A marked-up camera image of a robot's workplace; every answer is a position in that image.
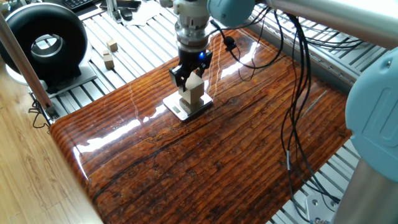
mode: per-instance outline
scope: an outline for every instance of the metal grating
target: metal grating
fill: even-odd
[[[98,77],[51,98],[59,115],[72,113],[176,57],[176,21],[175,15],[166,9],[144,27],[117,24],[105,12],[84,19],[93,46],[89,64]],[[119,50],[111,53],[115,68],[107,70],[103,51],[108,49],[106,41],[110,39],[118,43]]]
[[[332,195],[341,198],[348,186],[355,167],[360,160],[359,154],[356,152],[351,141],[348,140],[343,147],[341,147],[329,161],[315,173],[320,183]],[[307,182],[312,187],[315,187],[311,181]],[[294,198],[298,202],[298,209],[302,212],[304,217],[307,216],[307,208],[305,199],[308,195],[315,192],[304,185],[299,191],[296,192]],[[289,200],[286,204],[269,220],[266,224],[308,224],[300,218],[294,208],[293,201]]]

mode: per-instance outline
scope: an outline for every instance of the blue led light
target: blue led light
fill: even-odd
[[[206,57],[205,52],[200,52],[200,53],[199,53],[199,59],[200,59],[200,60],[204,60],[205,57]]]

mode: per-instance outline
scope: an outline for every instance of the black cable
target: black cable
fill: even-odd
[[[304,33],[303,33],[303,30],[302,30],[302,28],[301,28],[301,26],[300,26],[299,20],[298,20],[296,17],[292,16],[292,15],[288,15],[288,16],[290,17],[291,21],[295,24],[295,27],[296,27],[297,32],[298,32],[299,41],[300,41],[300,43],[303,43],[303,46],[304,46],[304,49],[305,49],[305,52],[306,52],[306,54],[305,54],[305,59],[306,59],[306,62],[307,62],[307,78],[306,78],[306,83],[308,84],[307,92],[306,92],[305,98],[304,98],[304,100],[303,100],[303,103],[302,103],[302,105],[301,105],[301,107],[300,107],[300,109],[299,109],[299,111],[298,111],[297,117],[296,117],[295,121],[292,121],[292,122],[293,122],[293,124],[292,124],[292,132],[293,132],[293,134],[291,134],[290,137],[292,137],[292,135],[294,135],[295,143],[297,144],[298,149],[299,149],[300,152],[301,152],[301,155],[302,155],[302,157],[303,157],[303,160],[304,160],[304,162],[305,162],[305,165],[307,166],[307,169],[310,171],[310,173],[311,173],[313,179],[314,179],[315,182],[317,183],[317,185],[318,185],[317,187],[321,188],[322,191],[323,191],[324,193],[326,193],[327,196],[329,196],[331,199],[333,199],[334,197],[331,196],[331,195],[326,191],[326,189],[321,185],[321,183],[319,183],[319,180],[317,179],[317,177],[316,177],[315,174],[313,173],[313,171],[312,171],[312,169],[311,169],[311,167],[310,167],[310,164],[308,163],[307,158],[306,158],[305,154],[303,153],[303,149],[302,149],[302,147],[301,147],[300,139],[299,139],[299,136],[298,136],[297,130],[296,130],[297,121],[298,121],[299,118],[300,118],[301,112],[302,112],[302,110],[303,110],[303,107],[304,107],[304,105],[305,105],[305,102],[307,101],[308,96],[309,96],[309,93],[310,93],[310,88],[311,88],[311,67],[310,67],[310,56],[309,56],[309,51],[308,51],[307,40],[306,40],[306,38],[305,38],[305,36],[304,36]],[[301,91],[298,91],[298,93],[297,93],[297,96],[298,96],[297,99],[298,99],[299,96],[300,96],[299,93],[302,93],[302,91],[304,90],[304,88],[303,88]]]
[[[49,121],[48,119],[44,116],[44,111],[42,110],[39,101],[34,100],[32,103],[32,108],[29,108],[28,113],[34,113],[36,114],[35,119],[33,120],[33,128],[44,128],[47,127],[47,129],[50,129]],[[42,114],[44,118],[46,119],[46,123],[43,123],[41,126],[36,126],[37,118],[39,115]]]
[[[355,45],[349,45],[349,46],[327,45],[327,44],[320,44],[320,43],[316,43],[316,42],[312,42],[312,41],[308,41],[308,43],[312,44],[312,45],[319,46],[319,47],[332,48],[332,49],[353,49],[353,48],[356,48],[357,46],[361,45],[363,43],[363,41],[358,42]]]
[[[270,65],[272,65],[272,64],[279,58],[280,54],[282,53],[282,49],[283,49],[283,47],[284,47],[284,35],[283,35],[283,32],[282,32],[282,26],[280,25],[279,19],[278,19],[277,14],[276,14],[276,11],[274,11],[274,15],[275,15],[275,19],[276,19],[276,21],[277,21],[277,23],[278,23],[279,30],[280,30],[280,47],[279,47],[279,50],[278,50],[277,54],[275,55],[275,57],[274,57],[270,62],[268,62],[268,63],[265,64],[265,65],[262,65],[262,66],[259,66],[259,67],[253,67],[253,66],[251,66],[251,65],[246,65],[245,63],[242,63],[242,62],[235,56],[235,54],[233,53],[233,51],[230,50],[230,51],[229,51],[230,54],[232,55],[232,57],[233,57],[237,62],[239,62],[240,64],[242,64],[243,66],[245,66],[245,67],[247,67],[247,68],[251,68],[251,69],[260,69],[260,68],[267,68],[267,67],[269,67]]]
[[[296,212],[298,213],[298,215],[300,215],[300,217],[306,221],[306,222],[310,222],[310,220],[307,220],[300,212],[299,208],[297,207],[297,201],[296,199],[294,199],[294,194],[293,194],[293,186],[292,186],[292,178],[291,178],[292,172],[290,170],[288,170],[288,177],[289,177],[289,189],[290,189],[290,196],[292,197],[292,201],[294,204],[294,208],[296,209]]]
[[[261,40],[261,37],[262,37],[262,33],[263,33],[263,31],[264,31],[264,24],[265,24],[265,21],[266,21],[265,16],[267,15],[267,13],[268,13],[269,11],[270,11],[270,9],[267,10],[266,13],[264,14],[264,16],[262,17],[263,19],[262,19],[261,31],[260,31],[259,38],[257,39],[256,48],[254,49],[254,52],[256,51],[257,46],[258,46],[259,43],[260,43],[260,40]],[[253,57],[251,57],[251,63],[253,64],[253,67],[256,67],[256,64],[254,63]],[[252,72],[252,74],[251,74],[251,76],[250,76],[249,78],[242,78],[242,77],[241,77],[240,69],[238,69],[239,78],[240,78],[242,81],[244,81],[244,82],[249,82],[249,81],[251,81],[251,80],[253,79],[253,76],[254,76],[254,73],[255,73],[255,72],[256,72],[256,69],[254,68],[254,69],[253,69],[253,72]]]
[[[326,43],[326,44],[350,44],[350,43],[357,43],[357,42],[363,42],[363,40],[351,40],[351,41],[341,41],[341,42],[330,42],[327,40],[317,40],[315,38],[311,38],[311,37],[307,37],[307,41],[308,40],[314,40],[315,42],[322,42],[322,43]]]

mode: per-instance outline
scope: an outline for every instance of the wooden table surface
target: wooden table surface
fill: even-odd
[[[247,30],[227,34],[245,63],[254,50],[256,65],[277,52],[266,41],[256,48]],[[175,58],[52,125],[105,223],[265,223],[289,199],[280,125],[294,87],[292,59],[282,55],[243,82],[238,69],[243,77],[251,70],[220,40],[211,41],[212,66],[203,77],[214,103],[196,119],[181,122],[162,104],[177,91],[169,78]],[[346,96],[317,78],[312,86],[298,132],[317,170],[349,132]],[[302,185],[296,177],[293,184]]]

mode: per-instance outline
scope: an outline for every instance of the metal plate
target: metal plate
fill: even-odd
[[[194,105],[189,105],[182,96],[176,91],[163,99],[163,104],[180,120],[185,121],[205,110],[213,102],[213,99],[207,93],[200,97],[200,101]]]
[[[330,198],[322,198],[320,193],[310,194],[306,199],[306,204],[310,221],[326,220],[330,222],[335,214],[336,205]]]

